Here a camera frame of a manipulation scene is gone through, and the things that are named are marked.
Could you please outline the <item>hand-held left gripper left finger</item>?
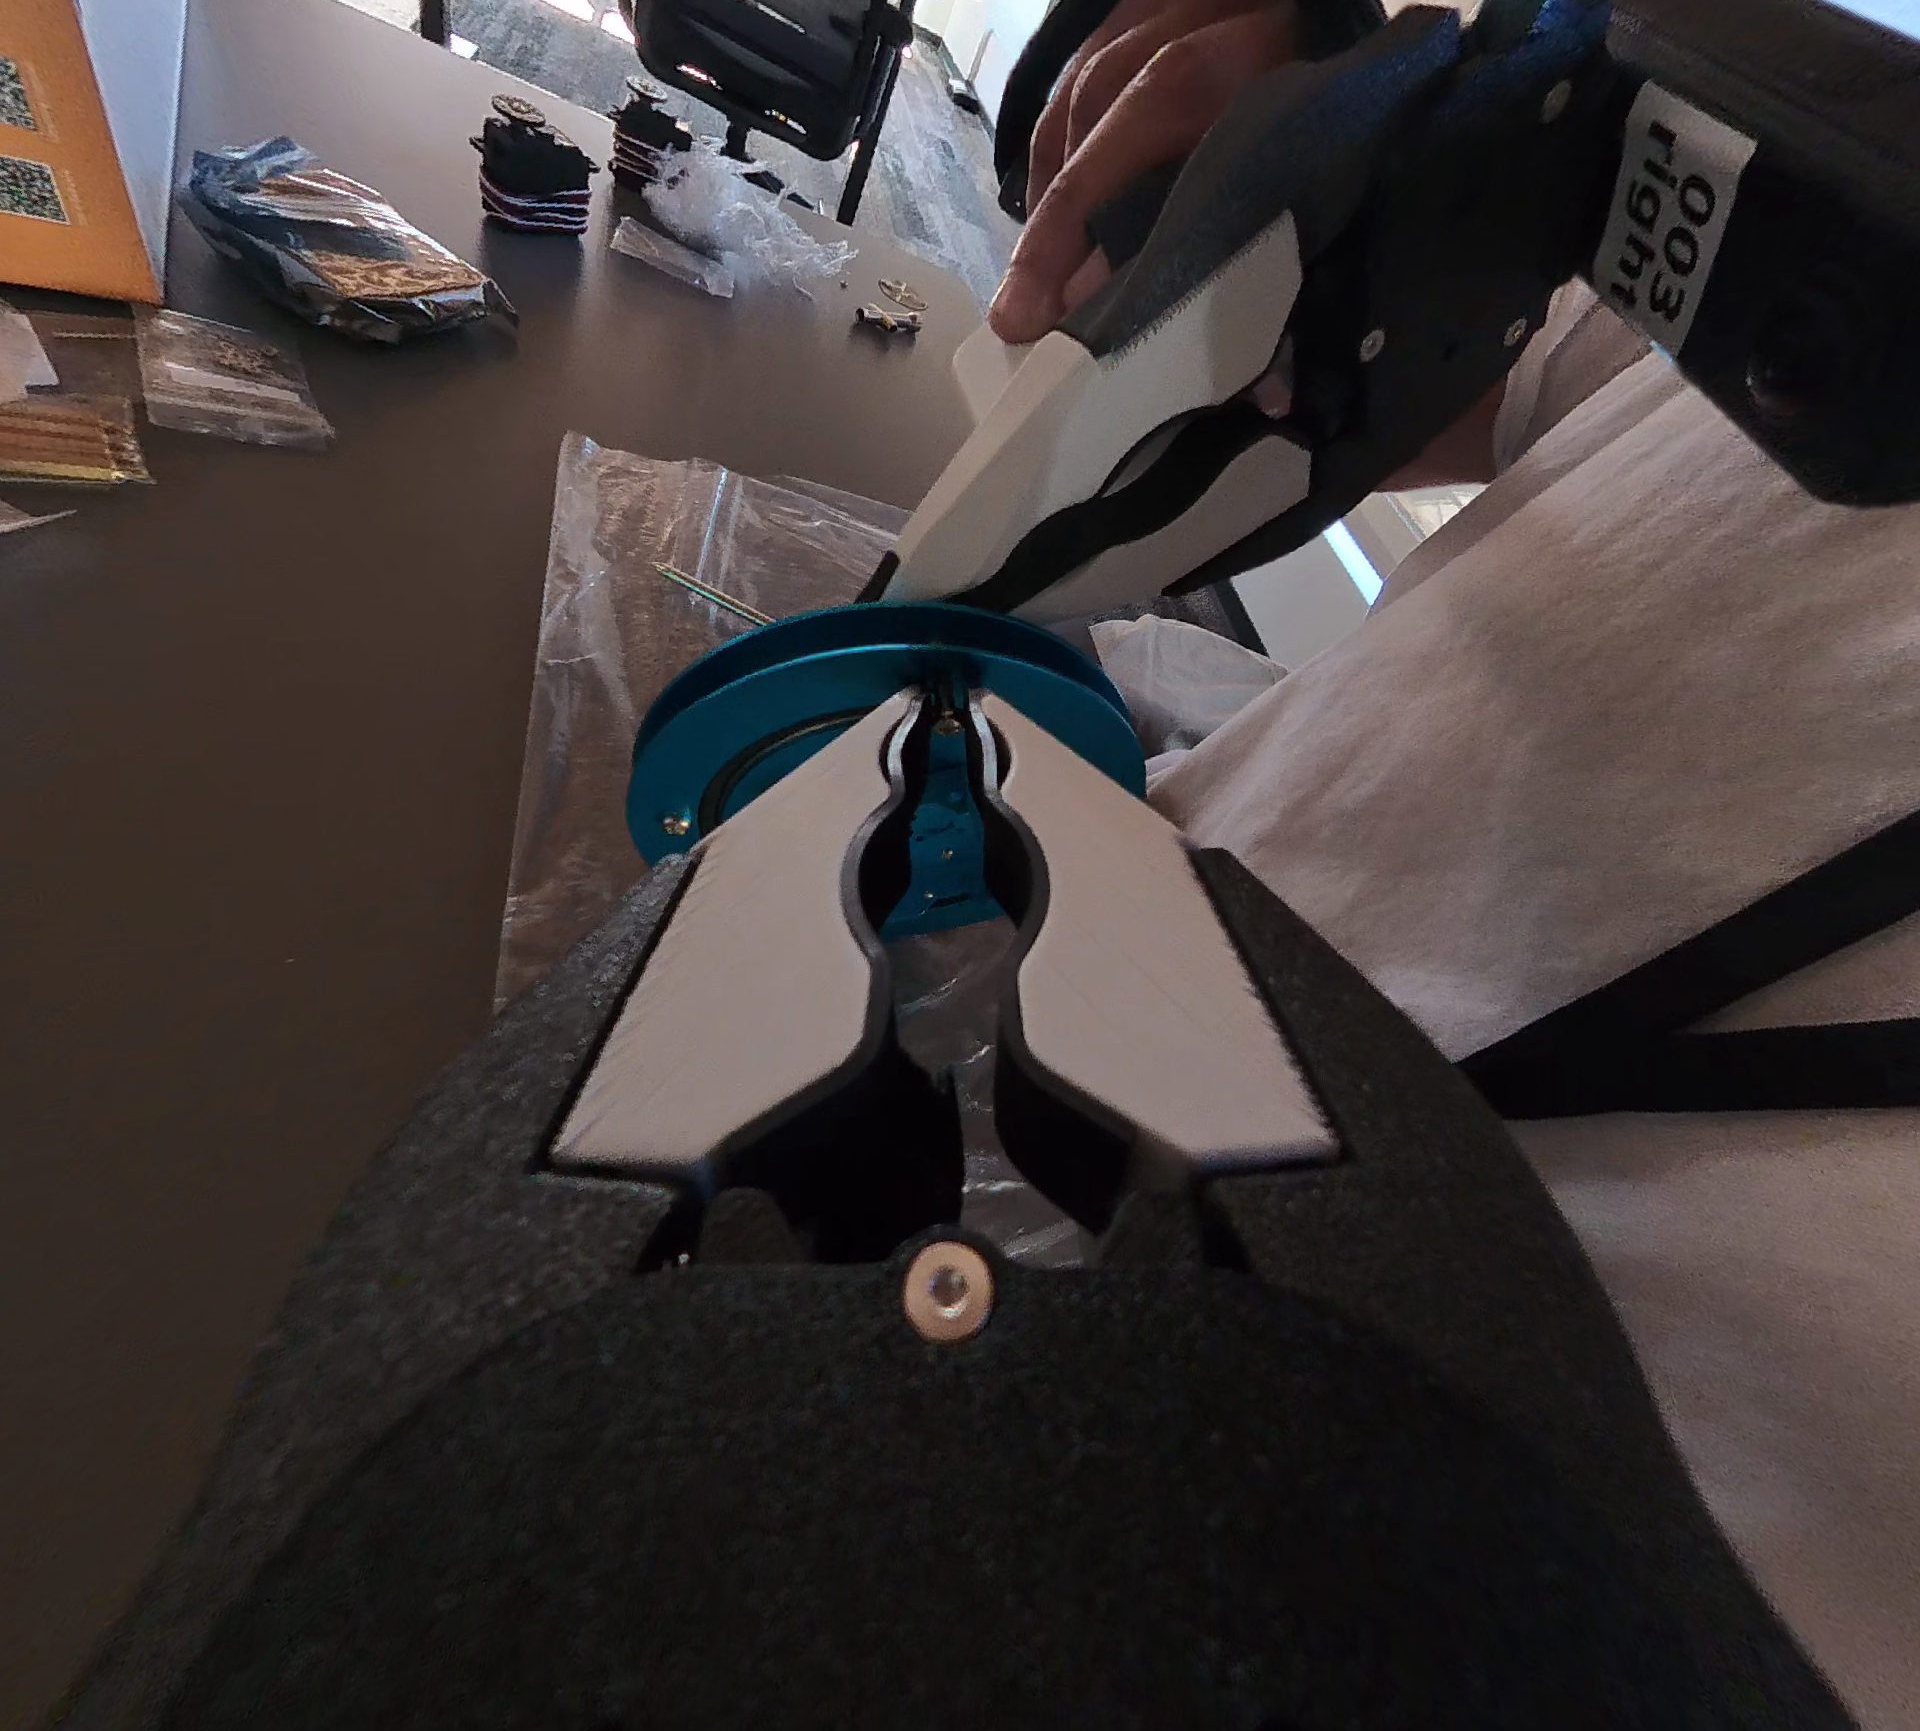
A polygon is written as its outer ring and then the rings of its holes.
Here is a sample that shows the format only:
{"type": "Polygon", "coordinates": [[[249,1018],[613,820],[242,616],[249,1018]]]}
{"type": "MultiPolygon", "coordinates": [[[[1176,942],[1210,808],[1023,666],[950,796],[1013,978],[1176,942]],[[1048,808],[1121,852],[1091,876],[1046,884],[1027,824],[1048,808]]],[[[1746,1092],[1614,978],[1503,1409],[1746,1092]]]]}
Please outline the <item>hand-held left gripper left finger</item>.
{"type": "Polygon", "coordinates": [[[910,878],[929,712],[905,690],[692,860],[550,1142],[705,1208],[768,1194],[829,1262],[963,1216],[950,1090],[906,1054],[881,926],[910,878]]]}

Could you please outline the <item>large clear plastic bag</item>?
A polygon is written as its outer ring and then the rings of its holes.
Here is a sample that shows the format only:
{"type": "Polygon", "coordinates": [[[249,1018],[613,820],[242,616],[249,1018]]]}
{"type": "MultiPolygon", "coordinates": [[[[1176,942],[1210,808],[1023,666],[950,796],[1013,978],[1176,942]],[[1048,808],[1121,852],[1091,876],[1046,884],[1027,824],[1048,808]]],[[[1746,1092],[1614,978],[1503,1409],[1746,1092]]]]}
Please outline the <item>large clear plastic bag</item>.
{"type": "MultiPolygon", "coordinates": [[[[906,520],[796,476],[658,462],[570,434],[558,454],[509,902],[493,1006],[505,1010],[647,872],[624,820],[637,732],[684,666],[746,626],[661,578],[669,564],[781,618],[853,598],[906,520]]],[[[1005,1158],[993,1116],[1002,916],[886,936],[899,1028],[948,1070],[965,1128],[963,1220],[1018,1264],[1087,1260],[1078,1226],[1005,1158]]]]}

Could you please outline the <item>black servo motor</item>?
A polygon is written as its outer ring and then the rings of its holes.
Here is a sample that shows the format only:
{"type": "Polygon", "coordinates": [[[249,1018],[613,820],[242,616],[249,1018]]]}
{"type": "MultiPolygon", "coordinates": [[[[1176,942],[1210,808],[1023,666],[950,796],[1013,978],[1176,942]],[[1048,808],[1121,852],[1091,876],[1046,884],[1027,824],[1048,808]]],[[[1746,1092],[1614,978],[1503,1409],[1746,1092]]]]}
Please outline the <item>black servo motor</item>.
{"type": "Polygon", "coordinates": [[[481,156],[479,192],[487,218],[533,234],[583,238],[591,182],[601,166],[526,100],[493,98],[493,112],[471,140],[481,156]]]}

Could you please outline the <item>white plastic bag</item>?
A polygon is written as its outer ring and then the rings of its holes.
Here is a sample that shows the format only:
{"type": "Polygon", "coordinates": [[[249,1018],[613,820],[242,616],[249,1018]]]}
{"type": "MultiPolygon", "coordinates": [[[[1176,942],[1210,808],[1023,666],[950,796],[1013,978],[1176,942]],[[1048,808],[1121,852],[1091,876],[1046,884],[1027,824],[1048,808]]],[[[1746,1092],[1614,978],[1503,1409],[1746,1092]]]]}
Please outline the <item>white plastic bag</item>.
{"type": "Polygon", "coordinates": [[[1150,760],[1199,746],[1286,678],[1285,664],[1185,620],[1115,618],[1089,636],[1150,760]]]}

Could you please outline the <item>blue round metal turntable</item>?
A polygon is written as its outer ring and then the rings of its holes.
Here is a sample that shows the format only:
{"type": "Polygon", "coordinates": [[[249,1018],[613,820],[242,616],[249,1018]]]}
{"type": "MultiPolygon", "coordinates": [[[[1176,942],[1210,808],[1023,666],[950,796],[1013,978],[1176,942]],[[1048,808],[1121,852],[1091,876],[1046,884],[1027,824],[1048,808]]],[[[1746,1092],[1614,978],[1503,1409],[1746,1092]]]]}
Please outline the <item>blue round metal turntable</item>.
{"type": "Polygon", "coordinates": [[[635,744],[626,820],[649,862],[681,854],[905,688],[990,692],[1133,796],[1145,752],[1121,692],[1069,640],[957,604],[858,604],[781,620],[661,692],[635,744]]]}

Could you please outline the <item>black antistatic bag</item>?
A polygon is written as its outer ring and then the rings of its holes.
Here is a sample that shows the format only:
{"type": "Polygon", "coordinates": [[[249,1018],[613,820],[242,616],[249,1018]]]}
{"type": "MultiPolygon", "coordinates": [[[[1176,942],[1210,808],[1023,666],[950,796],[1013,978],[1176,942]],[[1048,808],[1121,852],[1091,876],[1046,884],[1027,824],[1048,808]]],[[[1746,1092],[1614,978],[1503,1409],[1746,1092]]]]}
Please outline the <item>black antistatic bag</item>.
{"type": "Polygon", "coordinates": [[[267,298],[327,332],[397,348],[519,322],[485,272],[290,138],[194,154],[181,206],[267,298]]]}

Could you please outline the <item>pile of small screw bags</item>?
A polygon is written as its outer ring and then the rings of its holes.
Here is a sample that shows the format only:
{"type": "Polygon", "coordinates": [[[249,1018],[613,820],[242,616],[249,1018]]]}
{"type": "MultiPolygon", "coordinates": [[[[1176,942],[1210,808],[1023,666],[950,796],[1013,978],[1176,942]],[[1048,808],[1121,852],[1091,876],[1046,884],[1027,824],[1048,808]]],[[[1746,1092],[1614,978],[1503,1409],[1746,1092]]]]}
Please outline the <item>pile of small screw bags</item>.
{"type": "Polygon", "coordinates": [[[140,306],[133,318],[2,308],[2,482],[112,494],[153,482],[147,426],[317,452],[333,442],[300,358],[140,306]]]}

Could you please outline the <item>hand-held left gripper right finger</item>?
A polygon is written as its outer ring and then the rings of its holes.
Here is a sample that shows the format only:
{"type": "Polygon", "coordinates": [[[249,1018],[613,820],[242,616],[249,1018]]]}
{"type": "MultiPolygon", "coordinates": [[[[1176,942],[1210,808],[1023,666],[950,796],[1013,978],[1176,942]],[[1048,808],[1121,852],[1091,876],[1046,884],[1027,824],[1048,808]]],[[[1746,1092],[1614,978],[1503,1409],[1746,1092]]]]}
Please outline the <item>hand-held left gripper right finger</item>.
{"type": "Polygon", "coordinates": [[[995,694],[970,700],[988,888],[1016,928],[995,1118],[1089,1232],[1133,1192],[1338,1160],[1185,840],[995,694]]]}

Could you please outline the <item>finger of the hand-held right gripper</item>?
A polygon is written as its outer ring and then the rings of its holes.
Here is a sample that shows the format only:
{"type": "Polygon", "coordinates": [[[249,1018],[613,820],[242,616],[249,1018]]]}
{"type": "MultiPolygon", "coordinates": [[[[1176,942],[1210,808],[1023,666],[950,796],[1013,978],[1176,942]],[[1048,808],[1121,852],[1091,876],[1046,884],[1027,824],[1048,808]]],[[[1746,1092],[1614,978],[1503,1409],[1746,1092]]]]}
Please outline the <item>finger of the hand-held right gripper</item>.
{"type": "Polygon", "coordinates": [[[1126,470],[1045,518],[960,602],[1064,624],[1165,596],[1303,502],[1313,454],[1280,432],[1173,426],[1126,470]]]}
{"type": "Polygon", "coordinates": [[[1303,286],[1298,232],[1280,216],[1199,290],[1150,322],[1122,320],[1147,290],[1138,256],[1075,320],[1128,330],[1101,350],[1067,330],[1015,368],[1006,390],[908,520],[868,598],[957,598],[984,586],[1030,530],[1092,500],[1149,438],[1250,390],[1280,346],[1303,286]]]}

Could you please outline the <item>person's right hand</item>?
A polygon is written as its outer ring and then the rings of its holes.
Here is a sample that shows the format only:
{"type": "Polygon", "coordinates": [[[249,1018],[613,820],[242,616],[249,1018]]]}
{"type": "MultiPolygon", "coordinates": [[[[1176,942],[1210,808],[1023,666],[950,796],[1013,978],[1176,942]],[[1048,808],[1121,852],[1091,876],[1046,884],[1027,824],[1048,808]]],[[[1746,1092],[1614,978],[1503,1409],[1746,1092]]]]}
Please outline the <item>person's right hand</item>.
{"type": "Polygon", "coordinates": [[[1089,218],[1187,160],[1236,96],[1300,54],[1295,0],[1121,0],[1069,62],[1028,144],[1027,220],[988,312],[1030,344],[1113,270],[1089,218]]]}

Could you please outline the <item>servo motor in clear bag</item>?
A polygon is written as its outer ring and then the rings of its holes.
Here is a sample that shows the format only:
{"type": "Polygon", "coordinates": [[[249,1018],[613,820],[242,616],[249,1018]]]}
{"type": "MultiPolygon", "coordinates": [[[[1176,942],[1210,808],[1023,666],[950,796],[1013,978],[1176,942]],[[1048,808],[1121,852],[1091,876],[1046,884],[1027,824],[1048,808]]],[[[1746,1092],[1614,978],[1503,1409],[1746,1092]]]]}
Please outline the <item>servo motor in clear bag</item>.
{"type": "Polygon", "coordinates": [[[610,240],[626,256],[676,284],[730,300],[742,284],[774,284],[810,296],[814,282],[842,278],[856,258],[848,242],[809,234],[782,208],[782,190],[751,180],[742,160],[698,140],[667,110],[667,94],[628,82],[613,114],[613,180],[637,194],[610,240]]]}

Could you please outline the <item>orange and white cardboard box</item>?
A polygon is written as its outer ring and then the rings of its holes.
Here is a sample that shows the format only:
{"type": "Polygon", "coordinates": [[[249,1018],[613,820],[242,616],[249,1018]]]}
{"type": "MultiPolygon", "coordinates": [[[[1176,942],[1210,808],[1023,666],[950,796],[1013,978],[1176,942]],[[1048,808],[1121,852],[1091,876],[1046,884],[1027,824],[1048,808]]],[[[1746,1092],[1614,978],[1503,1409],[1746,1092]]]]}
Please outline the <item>orange and white cardboard box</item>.
{"type": "Polygon", "coordinates": [[[2,0],[2,280],[160,304],[188,0],[2,0]]]}

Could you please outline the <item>person's right forearm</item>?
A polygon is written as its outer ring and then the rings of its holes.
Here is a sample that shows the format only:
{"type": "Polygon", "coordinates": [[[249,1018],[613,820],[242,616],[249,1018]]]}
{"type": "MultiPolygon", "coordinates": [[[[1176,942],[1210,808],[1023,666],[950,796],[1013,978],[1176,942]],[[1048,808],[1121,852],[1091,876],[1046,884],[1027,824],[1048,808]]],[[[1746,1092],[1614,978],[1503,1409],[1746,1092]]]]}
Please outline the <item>person's right forearm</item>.
{"type": "Polygon", "coordinates": [[[1447,488],[1487,488],[1499,478],[1494,450],[1497,426],[1507,396],[1500,378],[1452,426],[1440,432],[1418,456],[1399,472],[1379,480],[1373,490],[1381,496],[1447,488]]]}

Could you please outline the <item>yellow-handled screwdriver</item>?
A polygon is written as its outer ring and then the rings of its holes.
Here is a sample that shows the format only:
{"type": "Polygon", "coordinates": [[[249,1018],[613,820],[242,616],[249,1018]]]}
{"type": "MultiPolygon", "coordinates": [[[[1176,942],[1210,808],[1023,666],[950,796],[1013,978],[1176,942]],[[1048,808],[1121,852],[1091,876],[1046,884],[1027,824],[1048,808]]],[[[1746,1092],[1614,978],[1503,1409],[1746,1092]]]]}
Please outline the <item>yellow-handled screwdriver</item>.
{"type": "Polygon", "coordinates": [[[686,574],[686,572],[683,572],[683,570],[678,570],[678,568],[674,568],[674,566],[670,566],[670,564],[656,564],[656,566],[655,566],[655,572],[656,572],[667,584],[670,584],[670,586],[674,586],[674,588],[690,594],[692,598],[697,598],[697,600],[700,600],[700,602],[705,602],[705,604],[708,604],[708,606],[713,606],[713,608],[718,608],[720,612],[725,612],[725,614],[728,614],[728,616],[744,622],[744,624],[751,626],[751,628],[765,630],[765,628],[768,628],[768,626],[773,626],[773,624],[777,622],[777,620],[770,618],[768,614],[762,614],[761,610],[757,610],[753,604],[749,604],[749,602],[732,596],[730,592],[722,592],[722,590],[707,584],[705,580],[700,580],[700,578],[697,578],[697,576],[690,576],[690,574],[686,574]]]}

